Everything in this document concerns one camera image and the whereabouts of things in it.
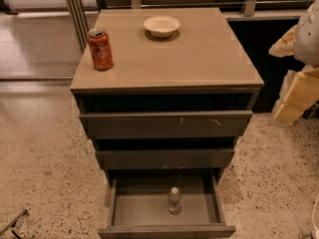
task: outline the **open drawer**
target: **open drawer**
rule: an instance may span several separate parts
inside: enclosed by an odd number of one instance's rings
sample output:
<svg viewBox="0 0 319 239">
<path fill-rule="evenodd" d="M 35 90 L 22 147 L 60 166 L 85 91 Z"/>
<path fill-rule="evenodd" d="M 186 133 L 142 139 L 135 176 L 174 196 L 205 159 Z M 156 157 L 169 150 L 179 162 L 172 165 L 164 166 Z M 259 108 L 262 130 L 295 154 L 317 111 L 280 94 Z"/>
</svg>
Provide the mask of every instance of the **open drawer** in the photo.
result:
<svg viewBox="0 0 319 239">
<path fill-rule="evenodd" d="M 181 192 L 178 215 L 168 211 L 173 187 Z M 224 223 L 210 172 L 116 175 L 109 215 L 108 226 L 99 229 L 104 239 L 228 238 L 235 231 Z"/>
<path fill-rule="evenodd" d="M 241 136 L 251 111 L 80 114 L 88 138 Z"/>
</svg>

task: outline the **drawer front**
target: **drawer front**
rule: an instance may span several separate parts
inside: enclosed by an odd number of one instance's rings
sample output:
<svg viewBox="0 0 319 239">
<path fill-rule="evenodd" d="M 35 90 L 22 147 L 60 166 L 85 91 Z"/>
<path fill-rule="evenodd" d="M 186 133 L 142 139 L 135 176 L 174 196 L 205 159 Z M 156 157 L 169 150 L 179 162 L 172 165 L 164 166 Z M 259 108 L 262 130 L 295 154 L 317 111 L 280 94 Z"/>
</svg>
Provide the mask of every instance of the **drawer front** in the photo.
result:
<svg viewBox="0 0 319 239">
<path fill-rule="evenodd" d="M 168 211 L 167 194 L 181 193 L 181 212 Z M 224 223 L 213 175 L 162 175 L 116 177 L 104 239 L 206 239 L 226 238 L 235 231 Z"/>
<path fill-rule="evenodd" d="M 251 111 L 81 114 L 89 138 L 241 136 Z"/>
<path fill-rule="evenodd" d="M 233 149 L 161 149 L 97 151 L 101 169 L 227 167 Z"/>
</svg>

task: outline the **cable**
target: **cable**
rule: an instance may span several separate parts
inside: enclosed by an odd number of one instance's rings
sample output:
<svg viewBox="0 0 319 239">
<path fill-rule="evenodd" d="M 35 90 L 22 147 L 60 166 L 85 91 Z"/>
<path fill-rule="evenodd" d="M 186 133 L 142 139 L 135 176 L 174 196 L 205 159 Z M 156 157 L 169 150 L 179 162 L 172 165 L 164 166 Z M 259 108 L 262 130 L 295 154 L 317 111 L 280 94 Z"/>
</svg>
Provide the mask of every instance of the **cable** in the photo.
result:
<svg viewBox="0 0 319 239">
<path fill-rule="evenodd" d="M 313 227 L 315 228 L 315 230 L 318 230 L 316 224 L 315 224 L 315 210 L 316 210 L 316 206 L 317 206 L 317 203 L 318 203 L 318 199 L 319 199 L 319 194 L 317 195 L 317 199 L 315 201 L 315 205 L 313 206 L 313 210 L 312 210 L 312 216 L 311 216 L 311 221 L 312 221 L 312 224 L 313 224 Z"/>
</svg>

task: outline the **bottle cap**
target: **bottle cap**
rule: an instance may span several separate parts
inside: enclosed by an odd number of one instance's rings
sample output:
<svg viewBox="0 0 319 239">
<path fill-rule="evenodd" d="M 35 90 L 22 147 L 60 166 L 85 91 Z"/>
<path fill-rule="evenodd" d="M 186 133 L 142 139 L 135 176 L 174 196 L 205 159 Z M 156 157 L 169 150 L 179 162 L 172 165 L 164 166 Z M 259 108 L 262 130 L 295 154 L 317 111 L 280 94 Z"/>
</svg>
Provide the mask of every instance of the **bottle cap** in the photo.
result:
<svg viewBox="0 0 319 239">
<path fill-rule="evenodd" d="M 178 194 L 178 188 L 173 187 L 173 188 L 170 190 L 170 192 L 171 192 L 171 194 L 177 195 L 177 194 Z"/>
</svg>

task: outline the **dresser top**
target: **dresser top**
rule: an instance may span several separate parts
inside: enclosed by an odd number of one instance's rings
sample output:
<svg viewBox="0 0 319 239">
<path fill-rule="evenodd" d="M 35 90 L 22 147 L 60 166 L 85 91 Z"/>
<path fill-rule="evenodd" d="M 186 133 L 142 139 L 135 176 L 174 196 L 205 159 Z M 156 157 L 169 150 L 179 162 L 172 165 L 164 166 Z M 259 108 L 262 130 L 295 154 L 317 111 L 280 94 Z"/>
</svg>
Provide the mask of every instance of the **dresser top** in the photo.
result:
<svg viewBox="0 0 319 239">
<path fill-rule="evenodd" d="M 180 27 L 167 39 L 144 28 L 151 16 Z M 114 66 L 93 68 L 86 48 L 73 93 L 261 88 L 263 81 L 217 8 L 102 10 L 96 28 L 109 34 Z"/>
</svg>

